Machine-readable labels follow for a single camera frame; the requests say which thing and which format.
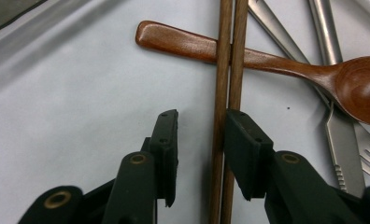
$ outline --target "wooden spoon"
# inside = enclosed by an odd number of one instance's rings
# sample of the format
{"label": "wooden spoon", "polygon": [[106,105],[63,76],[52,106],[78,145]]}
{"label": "wooden spoon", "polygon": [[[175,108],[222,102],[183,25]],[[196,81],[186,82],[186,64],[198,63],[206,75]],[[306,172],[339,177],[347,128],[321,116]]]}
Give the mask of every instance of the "wooden spoon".
{"label": "wooden spoon", "polygon": [[[179,56],[215,63],[217,41],[154,21],[142,21],[135,42]],[[370,57],[330,66],[298,63],[252,49],[245,49],[244,66],[251,69],[308,79],[343,111],[370,124]]]}

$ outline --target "silverware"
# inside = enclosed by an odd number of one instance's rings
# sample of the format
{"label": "silverware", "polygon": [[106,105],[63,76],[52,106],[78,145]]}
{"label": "silverware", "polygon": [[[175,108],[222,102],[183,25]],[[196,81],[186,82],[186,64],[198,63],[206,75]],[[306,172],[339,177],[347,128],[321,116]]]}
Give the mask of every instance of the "silverware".
{"label": "silverware", "polygon": [[[249,12],[263,26],[267,33],[273,37],[273,39],[291,59],[302,63],[308,63],[305,55],[296,46],[290,35],[281,25],[277,17],[264,2],[264,0],[249,0]],[[316,90],[322,101],[331,110],[330,118],[327,121],[327,135],[330,142],[330,149],[333,155],[339,187],[342,190],[352,192],[352,194],[360,197],[363,193],[364,182],[360,158],[357,155],[357,143],[355,142],[354,130],[352,130],[352,126],[342,124],[343,122],[345,122],[345,124],[349,124],[348,122],[343,121],[346,120],[346,116],[340,114],[337,109],[334,110],[334,107],[331,105],[326,96],[323,95],[317,88]],[[349,154],[349,149],[343,148],[347,145],[353,147],[353,151],[355,151],[352,153],[353,156],[350,159],[346,159]],[[355,183],[349,183],[351,179],[355,179]]]}
{"label": "silverware", "polygon": [[[309,0],[319,34],[323,62],[327,65],[342,63],[342,55],[334,28],[334,18],[328,0]],[[370,175],[370,133],[357,121],[351,120],[356,133],[363,170]]]}

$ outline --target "chopstick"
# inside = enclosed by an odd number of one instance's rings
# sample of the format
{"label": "chopstick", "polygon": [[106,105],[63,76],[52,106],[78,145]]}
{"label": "chopstick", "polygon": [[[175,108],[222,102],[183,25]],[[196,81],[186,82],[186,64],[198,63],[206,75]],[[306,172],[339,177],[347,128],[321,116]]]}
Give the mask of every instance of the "chopstick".
{"label": "chopstick", "polygon": [[229,62],[232,61],[229,108],[240,109],[241,85],[243,79],[244,48],[246,40],[248,1],[235,1],[235,25],[233,33],[232,60],[230,52],[230,33],[232,31],[232,0],[221,0],[220,30],[217,46],[217,79],[214,108],[214,131],[212,144],[212,179],[210,194],[209,223],[231,223],[232,203],[235,178],[229,166],[224,165],[224,180],[222,179],[223,164],[223,131],[226,116],[227,85]]}
{"label": "chopstick", "polygon": [[[232,65],[229,89],[229,108],[240,110],[244,70],[244,48],[248,16],[248,1],[235,1],[235,25],[232,45]],[[227,162],[224,163],[221,201],[221,223],[230,224],[235,177]]]}
{"label": "chopstick", "polygon": [[223,165],[223,131],[226,117],[228,71],[231,56],[232,0],[221,0],[220,29],[217,44],[217,78],[212,142],[212,176],[209,223],[220,220],[221,179]]}

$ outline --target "stainless steel knife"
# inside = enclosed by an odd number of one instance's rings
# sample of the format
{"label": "stainless steel knife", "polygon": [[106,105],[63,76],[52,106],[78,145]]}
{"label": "stainless steel knife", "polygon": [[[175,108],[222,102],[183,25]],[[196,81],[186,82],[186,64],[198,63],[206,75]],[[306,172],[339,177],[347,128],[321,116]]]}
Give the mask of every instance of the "stainless steel knife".
{"label": "stainless steel knife", "polygon": [[[264,0],[249,0],[249,12],[289,58],[301,63],[309,63]],[[361,197],[365,184],[352,121],[336,108],[319,89],[316,87],[315,89],[321,100],[330,109],[326,131],[339,188]]]}

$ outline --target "spoon handle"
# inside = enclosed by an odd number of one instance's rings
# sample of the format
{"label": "spoon handle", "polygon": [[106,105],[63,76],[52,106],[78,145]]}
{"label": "spoon handle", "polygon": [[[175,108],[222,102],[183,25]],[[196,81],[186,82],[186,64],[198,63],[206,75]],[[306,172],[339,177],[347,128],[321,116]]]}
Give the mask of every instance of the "spoon handle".
{"label": "spoon handle", "polygon": [[[135,42],[145,48],[176,54],[207,63],[217,60],[217,41],[154,21],[142,21]],[[298,63],[275,55],[245,49],[244,67],[314,81],[331,90],[332,67]]]}

